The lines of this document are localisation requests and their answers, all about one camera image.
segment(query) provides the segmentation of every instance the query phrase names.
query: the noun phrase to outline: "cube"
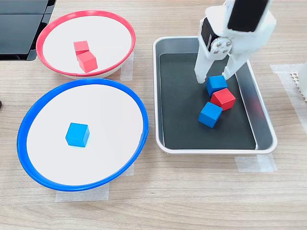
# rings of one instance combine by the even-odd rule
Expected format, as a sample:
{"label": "cube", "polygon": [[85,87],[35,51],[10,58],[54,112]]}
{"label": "cube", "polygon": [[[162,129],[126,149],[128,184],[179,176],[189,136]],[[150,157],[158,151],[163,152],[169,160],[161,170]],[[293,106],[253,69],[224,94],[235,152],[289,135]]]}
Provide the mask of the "cube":
{"label": "cube", "polygon": [[222,89],[214,92],[210,100],[211,103],[221,107],[223,111],[231,109],[235,104],[236,98],[229,89]]}
{"label": "cube", "polygon": [[87,41],[74,42],[76,55],[90,51]]}
{"label": "cube", "polygon": [[206,126],[209,126],[210,128],[213,128],[215,123],[219,119],[222,110],[223,109],[221,107],[218,107],[211,102],[207,102],[205,107],[201,111],[198,121],[205,124]]}
{"label": "cube", "polygon": [[228,85],[224,76],[213,76],[208,78],[207,90],[210,97],[214,92],[225,89],[227,87]]}
{"label": "cube", "polygon": [[88,125],[71,123],[65,139],[70,146],[85,147],[89,136]]}
{"label": "cube", "polygon": [[90,51],[79,54],[77,59],[79,61],[80,67],[85,73],[91,72],[98,68],[96,58]]}

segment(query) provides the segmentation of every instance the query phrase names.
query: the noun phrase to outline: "stainless steel tray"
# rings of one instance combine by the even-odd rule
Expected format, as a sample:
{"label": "stainless steel tray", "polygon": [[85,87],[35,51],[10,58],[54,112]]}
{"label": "stainless steel tray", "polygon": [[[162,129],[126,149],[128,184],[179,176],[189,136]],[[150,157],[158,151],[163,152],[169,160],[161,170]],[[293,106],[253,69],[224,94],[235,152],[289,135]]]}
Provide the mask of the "stainless steel tray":
{"label": "stainless steel tray", "polygon": [[[155,138],[168,154],[268,154],[277,146],[268,112],[249,62],[228,81],[237,98],[214,128],[198,122],[209,101],[194,65],[198,37],[162,37],[153,44]],[[219,75],[228,57],[214,62],[208,76]]]}

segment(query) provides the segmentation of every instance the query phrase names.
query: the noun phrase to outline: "blue cube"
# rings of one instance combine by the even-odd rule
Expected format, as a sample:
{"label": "blue cube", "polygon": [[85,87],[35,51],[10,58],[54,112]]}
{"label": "blue cube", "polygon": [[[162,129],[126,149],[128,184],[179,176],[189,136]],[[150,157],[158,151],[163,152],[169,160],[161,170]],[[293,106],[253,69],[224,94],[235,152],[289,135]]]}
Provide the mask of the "blue cube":
{"label": "blue cube", "polygon": [[228,85],[224,76],[213,76],[208,78],[207,82],[207,90],[209,96],[212,97],[214,92],[227,88]]}
{"label": "blue cube", "polygon": [[221,107],[218,107],[211,102],[207,102],[201,111],[198,121],[205,124],[206,126],[209,126],[210,128],[213,128],[222,111],[223,109]]}
{"label": "blue cube", "polygon": [[68,145],[85,147],[89,136],[90,130],[88,129],[88,125],[71,123],[65,139]]}

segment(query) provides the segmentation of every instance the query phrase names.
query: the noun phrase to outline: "wooden table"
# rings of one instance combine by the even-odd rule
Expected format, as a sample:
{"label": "wooden table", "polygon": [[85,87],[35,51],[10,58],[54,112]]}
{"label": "wooden table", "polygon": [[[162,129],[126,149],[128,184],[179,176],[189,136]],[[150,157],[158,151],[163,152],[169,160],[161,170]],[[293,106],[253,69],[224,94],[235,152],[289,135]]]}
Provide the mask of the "wooden table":
{"label": "wooden table", "polygon": [[[238,172],[233,156],[168,156],[154,139],[152,45],[162,36],[197,35],[205,9],[219,0],[58,0],[52,21],[79,10],[105,10],[134,27],[133,81],[143,100],[150,134],[134,176],[110,183],[109,200],[55,203],[56,191],[22,168],[16,151],[19,125],[43,94],[71,81],[32,62],[0,62],[1,230],[305,230],[307,136],[269,64],[307,60],[307,1],[274,1],[276,30],[251,60],[279,141],[271,173]],[[120,71],[110,79],[119,81]]]}

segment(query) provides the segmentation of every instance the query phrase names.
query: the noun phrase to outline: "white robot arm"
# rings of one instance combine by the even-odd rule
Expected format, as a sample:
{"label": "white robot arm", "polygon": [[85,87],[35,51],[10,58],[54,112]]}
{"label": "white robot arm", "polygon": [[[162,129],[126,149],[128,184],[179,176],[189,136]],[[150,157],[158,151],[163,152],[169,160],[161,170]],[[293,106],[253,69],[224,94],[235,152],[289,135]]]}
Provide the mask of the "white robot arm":
{"label": "white robot arm", "polygon": [[229,55],[222,75],[233,76],[250,56],[268,42],[276,25],[269,11],[272,0],[226,0],[209,7],[200,23],[199,51],[195,64],[197,82],[205,82],[215,60]]}

